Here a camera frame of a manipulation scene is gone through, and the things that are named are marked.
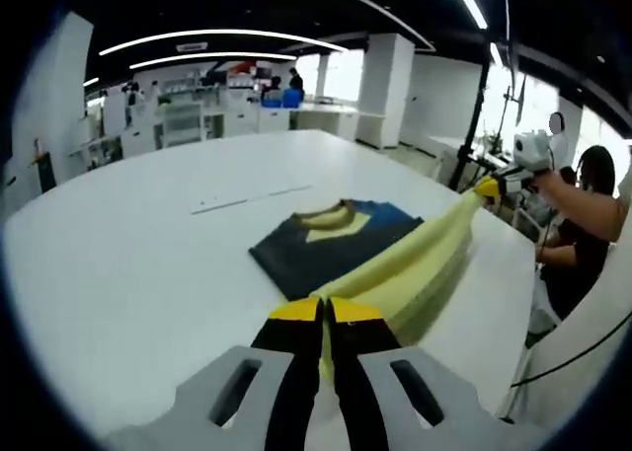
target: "white floor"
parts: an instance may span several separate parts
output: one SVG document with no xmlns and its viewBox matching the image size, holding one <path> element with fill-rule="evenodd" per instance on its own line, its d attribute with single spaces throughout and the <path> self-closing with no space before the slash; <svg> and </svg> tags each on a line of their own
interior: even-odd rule
<svg viewBox="0 0 632 451">
<path fill-rule="evenodd" d="M 362 146 L 375 152 L 379 152 L 391 160 L 401 163 L 402 165 L 406 165 L 422 175 L 429 175 L 436 166 L 435 158 L 430 155 L 426 155 L 413 147 L 399 145 L 397 148 L 377 150 L 364 144 L 362 144 Z"/>
</svg>

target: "black ceiling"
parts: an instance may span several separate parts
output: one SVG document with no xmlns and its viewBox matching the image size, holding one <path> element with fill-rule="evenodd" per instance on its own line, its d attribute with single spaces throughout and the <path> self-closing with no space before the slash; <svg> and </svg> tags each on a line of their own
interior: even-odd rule
<svg viewBox="0 0 632 451">
<path fill-rule="evenodd" d="M 505 32 L 505 0 L 476 0 L 490 25 L 486 34 L 478 30 L 461 0 L 370 1 L 433 41 L 443 55 L 481 60 L 488 57 L 485 38 L 502 38 Z M 206 41 L 206 51 L 281 52 L 292 44 L 275 38 L 206 36 L 98 55 L 131 39 L 184 30 L 252 29 L 310 38 L 398 32 L 424 47 L 398 24 L 356 0 L 76 0 L 73 9 L 95 25 L 86 79 L 99 77 L 104 84 L 128 78 L 129 64 L 177 54 L 175 45 L 182 42 Z M 510 0 L 510 9 L 512 40 L 586 74 L 627 106 L 632 12 L 625 0 Z M 340 44 L 362 46 L 366 40 Z"/>
</svg>

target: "black hair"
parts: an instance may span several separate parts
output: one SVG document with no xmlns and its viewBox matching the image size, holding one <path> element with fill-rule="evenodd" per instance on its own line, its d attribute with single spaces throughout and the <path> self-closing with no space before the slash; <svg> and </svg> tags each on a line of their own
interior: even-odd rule
<svg viewBox="0 0 632 451">
<path fill-rule="evenodd" d="M 614 191 L 614 162 L 610 153 L 601 145 L 589 148 L 578 166 L 582 188 L 612 196 Z"/>
<path fill-rule="evenodd" d="M 571 167 L 563 167 L 560 169 L 560 176 L 569 185 L 574 185 L 577 182 L 577 173 Z"/>
</svg>

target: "black pole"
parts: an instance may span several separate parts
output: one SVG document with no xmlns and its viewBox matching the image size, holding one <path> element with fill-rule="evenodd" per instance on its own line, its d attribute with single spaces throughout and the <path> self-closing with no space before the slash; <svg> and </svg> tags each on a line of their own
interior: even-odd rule
<svg viewBox="0 0 632 451">
<path fill-rule="evenodd" d="M 478 82 L 478 95 L 476 97 L 476 104 L 474 105 L 474 113 L 472 114 L 472 121 L 470 122 L 470 129 L 465 137 L 465 143 L 458 149 L 456 168 L 450 183 L 447 185 L 450 189 L 457 191 L 458 182 L 463 176 L 463 170 L 465 165 L 470 160 L 469 155 L 472 153 L 472 142 L 474 141 L 474 135 L 476 134 L 476 127 L 478 126 L 478 119 L 481 115 L 481 109 L 483 108 L 483 101 L 485 101 L 485 87 L 487 86 L 487 77 L 490 74 L 490 62 L 489 60 L 483 63 L 483 70 L 481 71 L 481 79 Z"/>
</svg>

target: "air vent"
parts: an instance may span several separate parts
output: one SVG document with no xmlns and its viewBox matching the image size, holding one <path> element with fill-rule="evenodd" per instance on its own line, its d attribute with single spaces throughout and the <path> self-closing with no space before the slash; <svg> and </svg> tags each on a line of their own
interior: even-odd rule
<svg viewBox="0 0 632 451">
<path fill-rule="evenodd" d="M 177 44 L 176 45 L 176 49 L 180 52 L 180 53 L 191 53 L 194 51 L 203 51 L 206 49 L 206 47 L 208 46 L 207 42 L 201 42 L 201 43 L 185 43 L 185 44 Z"/>
</svg>

